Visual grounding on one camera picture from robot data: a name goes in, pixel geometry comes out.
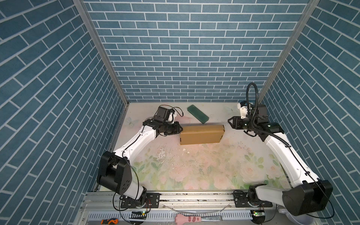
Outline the brown cardboard box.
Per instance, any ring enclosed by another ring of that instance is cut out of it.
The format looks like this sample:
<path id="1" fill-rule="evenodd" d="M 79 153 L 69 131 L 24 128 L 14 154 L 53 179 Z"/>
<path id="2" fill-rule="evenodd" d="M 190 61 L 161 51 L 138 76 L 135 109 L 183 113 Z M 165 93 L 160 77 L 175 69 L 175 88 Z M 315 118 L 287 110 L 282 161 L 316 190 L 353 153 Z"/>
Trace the brown cardboard box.
<path id="1" fill-rule="evenodd" d="M 186 126 L 180 133 L 180 145 L 219 143 L 224 133 L 223 125 Z"/>

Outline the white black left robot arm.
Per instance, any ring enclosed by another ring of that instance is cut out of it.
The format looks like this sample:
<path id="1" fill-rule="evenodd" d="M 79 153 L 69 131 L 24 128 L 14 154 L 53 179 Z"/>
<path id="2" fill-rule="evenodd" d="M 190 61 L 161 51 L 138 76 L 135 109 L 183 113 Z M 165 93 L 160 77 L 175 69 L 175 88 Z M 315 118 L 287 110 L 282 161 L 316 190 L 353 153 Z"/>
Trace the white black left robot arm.
<path id="1" fill-rule="evenodd" d="M 147 190 L 131 163 L 142 150 L 158 136 L 180 134 L 183 128 L 175 120 L 184 113 L 179 107 L 160 105 L 155 114 L 142 123 L 139 131 L 124 145 L 113 152 L 106 151 L 100 158 L 97 184 L 114 193 L 129 198 L 133 206 L 143 206 Z"/>

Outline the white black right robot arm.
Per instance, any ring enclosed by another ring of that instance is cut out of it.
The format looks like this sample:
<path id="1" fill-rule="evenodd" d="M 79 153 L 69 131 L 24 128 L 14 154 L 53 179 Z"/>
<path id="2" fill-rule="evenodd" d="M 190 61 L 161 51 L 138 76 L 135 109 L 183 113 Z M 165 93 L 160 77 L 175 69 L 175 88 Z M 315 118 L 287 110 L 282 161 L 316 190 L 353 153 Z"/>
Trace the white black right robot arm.
<path id="1" fill-rule="evenodd" d="M 231 128 L 243 130 L 247 135 L 253 132 L 252 137 L 259 137 L 272 150 L 291 185 L 284 190 L 265 184 L 252 185 L 247 192 L 248 202 L 255 207 L 262 202 L 275 203 L 293 216 L 312 217 L 315 212 L 323 211 L 331 203 L 331 183 L 319 178 L 300 158 L 278 123 L 269 122 L 265 105 L 241 102 L 237 107 L 240 115 L 228 119 Z"/>

